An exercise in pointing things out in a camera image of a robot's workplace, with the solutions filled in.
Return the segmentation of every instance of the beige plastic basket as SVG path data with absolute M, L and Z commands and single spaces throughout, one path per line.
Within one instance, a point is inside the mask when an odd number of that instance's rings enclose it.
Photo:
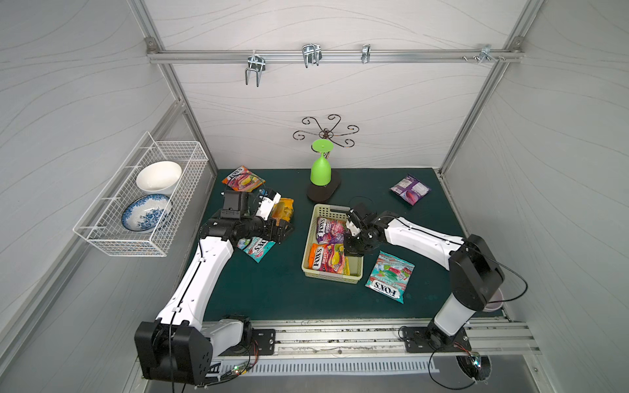
M 301 261 L 301 270 L 304 271 L 306 277 L 314 279 L 323 279 L 330 281 L 346 282 L 348 284 L 356 284 L 362 278 L 362 260 L 363 257 L 345 257 L 350 266 L 350 275 L 336 274 L 329 272 L 319 272 L 308 268 L 308 257 L 310 256 L 310 248 L 316 243 L 316 219 L 319 217 L 333 218 L 340 221 L 347 221 L 347 211 L 350 208 L 345 206 L 334 206 L 326 204 L 314 205 L 313 217 L 310 220 L 310 230 L 308 230 L 308 238 L 306 240 L 306 249 L 304 251 L 304 259 Z

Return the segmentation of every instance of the white wire basket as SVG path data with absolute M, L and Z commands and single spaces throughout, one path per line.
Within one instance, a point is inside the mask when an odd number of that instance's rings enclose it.
M 148 145 L 138 143 L 127 157 L 130 164 L 120 167 L 74 226 L 77 235 L 112 257 L 165 257 L 207 166 L 208 156 L 199 142 L 155 141 L 147 135 L 143 140 Z M 133 157 L 139 157 L 134 165 Z M 170 212 L 148 233 L 130 231 L 122 225 L 123 212 L 145 195 L 135 179 L 142 169 L 159 161 L 174 161 L 183 169 L 170 196 Z

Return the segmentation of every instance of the wire basket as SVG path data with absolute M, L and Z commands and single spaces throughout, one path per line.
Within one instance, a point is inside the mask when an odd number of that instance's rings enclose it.
M 336 274 L 330 272 L 319 272 L 308 268 L 308 259 L 310 256 L 310 248 L 313 243 L 316 243 L 316 222 L 317 218 L 325 217 L 331 219 L 337 219 L 343 222 L 347 222 L 347 212 L 350 208 L 345 206 L 334 206 L 326 204 L 316 204 L 313 209 L 313 217 L 310 220 L 310 229 L 308 230 L 308 238 L 306 239 L 306 249 L 304 251 L 304 257 L 301 260 L 301 270 L 303 270 L 306 277 L 312 277 L 314 279 L 330 280 L 346 282 L 348 284 L 358 284 L 358 281 L 362 278 L 362 262 L 363 257 L 350 257 L 345 256 L 350 267 L 350 273 Z
M 77 235 L 112 257 L 165 257 L 208 162 L 196 141 L 155 141 L 150 137 L 148 143 L 145 147 L 136 146 L 135 156 L 140 156 L 137 164 L 123 164 L 74 227 Z M 133 155 L 134 152 L 127 162 L 133 162 Z M 173 161 L 183 169 L 170 196 L 170 212 L 163 214 L 148 233 L 130 231 L 122 225 L 122 214 L 145 195 L 135 179 L 142 169 L 159 161 Z

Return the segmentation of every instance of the orange candy bag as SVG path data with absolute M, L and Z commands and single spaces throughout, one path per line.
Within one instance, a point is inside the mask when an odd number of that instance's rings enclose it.
M 283 219 L 290 222 L 292 218 L 293 208 L 292 203 L 294 201 L 290 198 L 280 198 L 279 202 L 273 207 L 271 211 L 271 218 L 276 220 L 276 225 L 279 225 L 279 220 Z
M 257 177 L 253 172 L 242 165 L 223 179 L 223 184 L 227 184 L 234 191 L 250 192 L 256 187 L 260 187 L 265 182 Z
M 308 258 L 308 267 L 320 272 L 345 275 L 350 273 L 342 244 L 313 244 Z

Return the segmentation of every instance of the purple candy bag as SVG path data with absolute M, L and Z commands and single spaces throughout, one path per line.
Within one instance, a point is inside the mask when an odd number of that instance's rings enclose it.
M 344 232 L 343 221 L 325 217 L 316 219 L 316 242 L 318 244 L 343 243 Z
M 430 191 L 428 187 L 410 174 L 391 187 L 391 190 L 411 205 L 415 205 L 417 201 Z

